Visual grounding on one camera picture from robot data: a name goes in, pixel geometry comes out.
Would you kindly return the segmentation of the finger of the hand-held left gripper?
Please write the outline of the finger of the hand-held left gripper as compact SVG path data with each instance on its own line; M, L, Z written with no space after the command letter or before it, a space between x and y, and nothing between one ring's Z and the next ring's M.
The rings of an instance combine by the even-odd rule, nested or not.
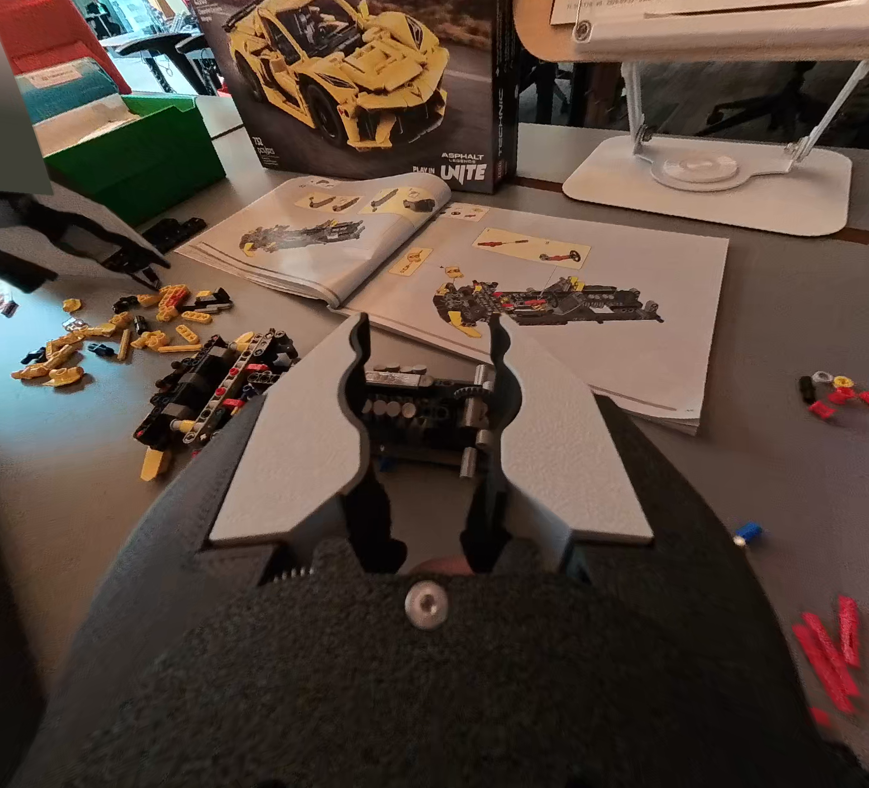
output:
M32 261L1 251L1 280L24 294L57 281L58 273Z
M55 271L57 281L126 277L152 291L162 286L157 268L170 267L109 209L59 184L49 195L2 191L1 251Z

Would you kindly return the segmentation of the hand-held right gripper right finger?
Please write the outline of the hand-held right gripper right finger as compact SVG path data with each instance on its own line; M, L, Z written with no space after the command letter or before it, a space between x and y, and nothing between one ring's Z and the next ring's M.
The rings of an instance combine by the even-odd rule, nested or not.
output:
M508 316L489 325L494 374L483 384L485 458L462 550L488 573L511 541L530 541L546 570L575 545L650 546L636 488L589 386Z

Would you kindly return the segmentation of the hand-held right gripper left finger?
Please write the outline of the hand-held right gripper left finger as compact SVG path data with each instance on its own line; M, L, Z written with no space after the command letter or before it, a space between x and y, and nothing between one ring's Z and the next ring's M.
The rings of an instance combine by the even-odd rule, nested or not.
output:
M210 531L212 546L277 545L312 565L347 540L363 568L393 574L407 546L371 466L362 422L368 317L346 319L269 389Z

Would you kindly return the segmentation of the pile of yellow lego pieces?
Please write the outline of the pile of yellow lego pieces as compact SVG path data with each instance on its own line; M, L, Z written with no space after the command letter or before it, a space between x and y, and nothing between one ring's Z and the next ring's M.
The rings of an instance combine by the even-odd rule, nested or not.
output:
M192 292L185 284L169 284L157 293L129 294L117 299L102 323L88 323L79 312L83 301L68 298L62 333L27 353L10 378L49 389L66 389L84 379L81 358L91 352L101 359L125 362L131 350L161 354L198 353L201 338L194 324L209 325L214 315L233 309L223 288Z

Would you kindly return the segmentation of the lego car chassis model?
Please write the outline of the lego car chassis model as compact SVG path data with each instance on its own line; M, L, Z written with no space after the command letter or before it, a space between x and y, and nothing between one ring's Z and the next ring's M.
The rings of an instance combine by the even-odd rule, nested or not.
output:
M227 342L213 335L187 353L156 383L151 410L134 432L146 448L140 478L153 481L170 466L172 450L195 455L242 408L288 374L300 357L282 330L247 333ZM472 381L429 375L425 367L380 366L365 372L361 420L380 470L395 460L428 461L473 476L478 434L487 428L487 398L494 370L477 366Z

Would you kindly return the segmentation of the black lego beams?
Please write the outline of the black lego beams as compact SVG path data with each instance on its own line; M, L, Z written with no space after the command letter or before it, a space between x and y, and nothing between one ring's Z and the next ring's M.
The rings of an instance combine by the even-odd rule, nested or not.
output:
M202 218L162 218L147 228L141 235L149 244L163 255L189 241L207 229L208 224Z

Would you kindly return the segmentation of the open lego instruction booklet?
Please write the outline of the open lego instruction booklet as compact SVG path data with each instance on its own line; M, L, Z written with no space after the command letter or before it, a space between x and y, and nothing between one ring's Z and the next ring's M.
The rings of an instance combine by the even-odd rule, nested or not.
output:
M492 316L624 411L694 435L728 240L456 201L414 172L288 180L176 252L488 361Z

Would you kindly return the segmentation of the lego set box yellow car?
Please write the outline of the lego set box yellow car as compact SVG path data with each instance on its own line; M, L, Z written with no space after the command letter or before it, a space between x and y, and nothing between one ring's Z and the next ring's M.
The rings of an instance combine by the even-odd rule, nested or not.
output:
M515 174L513 0L190 1L263 167L486 194Z

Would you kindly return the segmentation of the green cardboard box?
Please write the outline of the green cardboard box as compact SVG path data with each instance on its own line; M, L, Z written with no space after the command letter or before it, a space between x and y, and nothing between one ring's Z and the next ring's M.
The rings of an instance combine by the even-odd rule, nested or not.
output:
M226 177L196 101L181 95L109 95L35 133L51 171L132 227Z

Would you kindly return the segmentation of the light blue plastic box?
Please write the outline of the light blue plastic box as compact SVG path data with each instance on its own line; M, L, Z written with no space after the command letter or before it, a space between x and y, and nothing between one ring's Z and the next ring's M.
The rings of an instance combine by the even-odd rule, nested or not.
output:
M121 94L116 82L89 57L19 74L16 85L33 125Z

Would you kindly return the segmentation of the red carry case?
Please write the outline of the red carry case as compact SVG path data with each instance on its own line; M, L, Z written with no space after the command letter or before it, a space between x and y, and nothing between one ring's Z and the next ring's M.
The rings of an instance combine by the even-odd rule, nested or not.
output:
M72 0L1 0L1 39L16 76L91 58L132 92Z

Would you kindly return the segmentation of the pile of red blue pins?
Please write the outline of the pile of red blue pins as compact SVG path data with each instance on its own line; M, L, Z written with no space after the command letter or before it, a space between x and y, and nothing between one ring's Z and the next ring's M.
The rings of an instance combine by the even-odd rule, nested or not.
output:
M832 711L867 722L867 371L824 356L740 390L727 521Z

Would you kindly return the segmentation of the white monitor stand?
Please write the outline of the white monitor stand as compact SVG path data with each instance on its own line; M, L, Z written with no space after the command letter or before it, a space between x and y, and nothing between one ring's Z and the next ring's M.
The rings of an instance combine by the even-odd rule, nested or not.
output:
M662 216L830 236L848 219L852 162L815 146L867 71L864 59L806 137L776 144L655 136L643 113L640 65L624 63L629 134L601 142L562 191L576 201Z

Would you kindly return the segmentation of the black pedestal table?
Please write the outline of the black pedestal table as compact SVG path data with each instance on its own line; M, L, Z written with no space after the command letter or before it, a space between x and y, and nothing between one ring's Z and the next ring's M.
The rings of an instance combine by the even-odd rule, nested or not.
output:
M142 61L164 93L217 97L223 89L223 75L201 33L126 33L99 42L114 58ZM180 74L185 88L171 86L159 63L162 58Z

